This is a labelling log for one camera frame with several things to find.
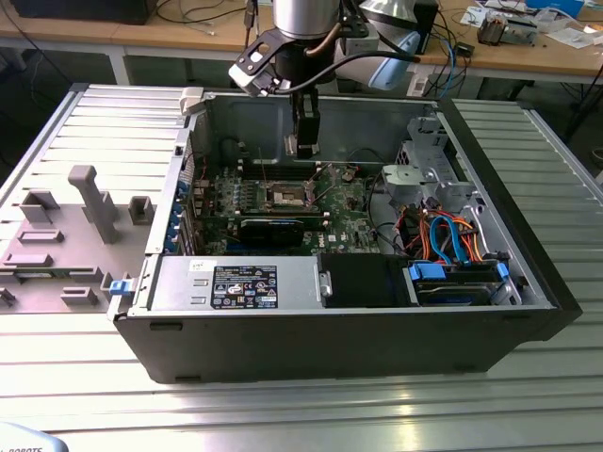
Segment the paper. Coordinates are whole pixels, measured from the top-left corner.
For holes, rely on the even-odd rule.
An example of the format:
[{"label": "paper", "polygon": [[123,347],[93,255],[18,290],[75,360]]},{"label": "paper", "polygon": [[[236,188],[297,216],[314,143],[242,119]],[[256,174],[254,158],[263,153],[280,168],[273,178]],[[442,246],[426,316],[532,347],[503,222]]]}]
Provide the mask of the paper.
[{"label": "paper", "polygon": [[593,38],[588,36],[588,34],[575,30],[574,28],[565,28],[553,33],[548,33],[547,36],[562,44],[570,45],[575,49],[588,47],[593,43]]},{"label": "paper", "polygon": [[469,7],[467,8],[467,11],[464,13],[463,18],[461,19],[461,24],[472,25],[476,26],[477,28],[480,28],[481,23],[486,18],[486,12],[488,11],[491,11],[493,14],[498,16],[513,17],[511,13],[496,11],[495,9]]}]

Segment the metal slotted table surface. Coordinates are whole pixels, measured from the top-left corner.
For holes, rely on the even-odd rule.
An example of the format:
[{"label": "metal slotted table surface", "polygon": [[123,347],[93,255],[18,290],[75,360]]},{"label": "metal slotted table surface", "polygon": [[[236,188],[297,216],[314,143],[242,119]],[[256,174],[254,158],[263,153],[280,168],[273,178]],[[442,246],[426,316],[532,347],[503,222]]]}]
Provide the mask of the metal slotted table surface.
[{"label": "metal slotted table surface", "polygon": [[[74,96],[71,108],[102,99]],[[161,385],[148,378],[105,315],[0,315],[1,418],[86,452],[133,446],[601,450],[603,248],[594,232],[602,212],[596,187],[532,112],[510,104],[494,105],[499,110],[457,105],[584,309],[554,339],[525,344],[487,374]],[[147,107],[150,115],[157,105]]]}]

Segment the table leg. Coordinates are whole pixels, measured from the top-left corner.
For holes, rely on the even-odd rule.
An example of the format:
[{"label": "table leg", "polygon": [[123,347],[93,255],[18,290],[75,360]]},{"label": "table leg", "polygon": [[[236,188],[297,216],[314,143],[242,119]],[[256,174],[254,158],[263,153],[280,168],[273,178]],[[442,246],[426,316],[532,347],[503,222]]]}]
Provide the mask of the table leg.
[{"label": "table leg", "polygon": [[22,49],[3,49],[0,56],[8,61],[17,71],[27,69],[27,63],[23,60]]},{"label": "table leg", "polygon": [[524,87],[528,87],[529,85],[529,80],[520,80],[518,82],[515,82],[507,100],[515,102],[517,100],[517,96],[519,96],[519,93],[522,91],[522,89]]},{"label": "table leg", "polygon": [[125,52],[120,50],[111,51],[107,54],[111,61],[111,67],[115,74],[115,83],[118,85],[130,85],[130,74],[125,64]]}]

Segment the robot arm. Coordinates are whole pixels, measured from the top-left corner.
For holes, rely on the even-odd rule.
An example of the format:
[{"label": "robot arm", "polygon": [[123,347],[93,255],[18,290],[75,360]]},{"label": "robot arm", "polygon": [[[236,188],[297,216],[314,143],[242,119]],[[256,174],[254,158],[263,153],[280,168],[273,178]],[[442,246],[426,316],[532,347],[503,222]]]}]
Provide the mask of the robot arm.
[{"label": "robot arm", "polygon": [[[412,57],[420,40],[418,33],[400,29],[402,24],[412,27],[414,16],[405,17],[406,22],[398,17],[392,20],[392,14],[408,9],[396,5],[409,1],[414,3],[369,0],[369,5],[362,8],[366,8],[373,24],[367,22],[355,0],[273,0],[275,28],[246,48],[229,74],[253,97],[291,95],[294,130],[285,139],[287,153],[310,158],[318,151],[316,84],[333,80],[337,68],[352,80],[374,88],[393,89],[408,64],[418,61]],[[393,37],[396,44],[384,34]],[[383,45],[379,49],[380,39],[397,52],[385,52]]]}]

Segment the power supply label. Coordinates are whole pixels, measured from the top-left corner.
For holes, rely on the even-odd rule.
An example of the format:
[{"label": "power supply label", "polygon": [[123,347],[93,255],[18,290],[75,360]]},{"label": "power supply label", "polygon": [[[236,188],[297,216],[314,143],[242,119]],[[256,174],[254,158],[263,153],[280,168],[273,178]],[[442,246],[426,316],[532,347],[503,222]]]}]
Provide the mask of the power supply label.
[{"label": "power supply label", "polygon": [[216,266],[211,307],[278,308],[276,266]]}]

